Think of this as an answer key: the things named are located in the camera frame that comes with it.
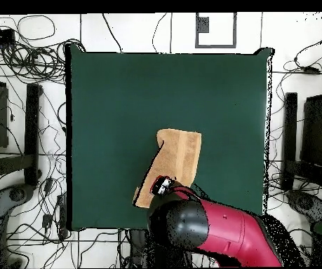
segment red robot arm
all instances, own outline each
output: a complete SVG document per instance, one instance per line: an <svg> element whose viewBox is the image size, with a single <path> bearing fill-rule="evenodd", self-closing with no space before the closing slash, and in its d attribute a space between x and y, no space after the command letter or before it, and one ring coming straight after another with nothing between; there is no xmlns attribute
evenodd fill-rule
<svg viewBox="0 0 322 269"><path fill-rule="evenodd" d="M149 208L149 231L160 244L227 255L243 267L284 266L260 217L200 199L168 177L159 177L151 192L155 196Z"/></svg>

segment power cord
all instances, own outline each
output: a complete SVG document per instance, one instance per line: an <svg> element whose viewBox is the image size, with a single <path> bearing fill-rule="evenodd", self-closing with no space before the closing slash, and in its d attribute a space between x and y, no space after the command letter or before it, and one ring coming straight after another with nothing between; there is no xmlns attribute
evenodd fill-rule
<svg viewBox="0 0 322 269"><path fill-rule="evenodd" d="M107 28L108 28L109 33L112 35L112 38L114 39L114 41L116 41L117 46L119 47L119 51L122 53L122 52L123 52L123 51L122 51L122 48L121 48L121 46L119 45L119 42L117 41L116 37L114 37L114 35L113 35L113 33L112 33L112 30L111 30L111 28L109 27L108 21L107 21L107 19L106 19L106 17L105 17L105 14L104 14L104 13L102 14L102 17L103 17L103 20L105 20L105 23L106 23L106 25L107 25Z"/></svg>

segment black metal bracket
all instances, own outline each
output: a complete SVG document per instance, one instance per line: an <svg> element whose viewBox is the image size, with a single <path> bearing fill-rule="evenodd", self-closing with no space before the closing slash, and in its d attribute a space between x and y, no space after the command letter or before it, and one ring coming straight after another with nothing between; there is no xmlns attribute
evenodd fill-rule
<svg viewBox="0 0 322 269"><path fill-rule="evenodd" d="M25 116L25 154L0 158L0 175L24 170L25 183L37 186L39 171L39 98L42 87L36 83L27 85Z"/></svg>

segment green table surface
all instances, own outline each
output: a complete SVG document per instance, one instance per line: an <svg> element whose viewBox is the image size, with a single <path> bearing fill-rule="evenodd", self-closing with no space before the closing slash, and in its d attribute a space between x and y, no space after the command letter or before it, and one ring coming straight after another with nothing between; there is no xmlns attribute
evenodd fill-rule
<svg viewBox="0 0 322 269"><path fill-rule="evenodd" d="M210 199L261 214L270 55L72 46L72 228L147 227L146 210L132 199L164 128L202 134L194 182Z"/></svg>

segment black border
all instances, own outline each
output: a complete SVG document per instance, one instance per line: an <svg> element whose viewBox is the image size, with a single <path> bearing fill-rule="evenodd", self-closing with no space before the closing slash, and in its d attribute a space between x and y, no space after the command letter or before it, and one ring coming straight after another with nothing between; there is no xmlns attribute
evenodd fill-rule
<svg viewBox="0 0 322 269"><path fill-rule="evenodd" d="M196 48L236 48L236 13L233 13L233 44L224 45L200 45L199 44L199 13L196 13Z"/></svg>
<svg viewBox="0 0 322 269"><path fill-rule="evenodd" d="M65 45L65 85L66 85L66 182L67 189L66 229L72 229L72 74L71 74L71 44Z"/></svg>

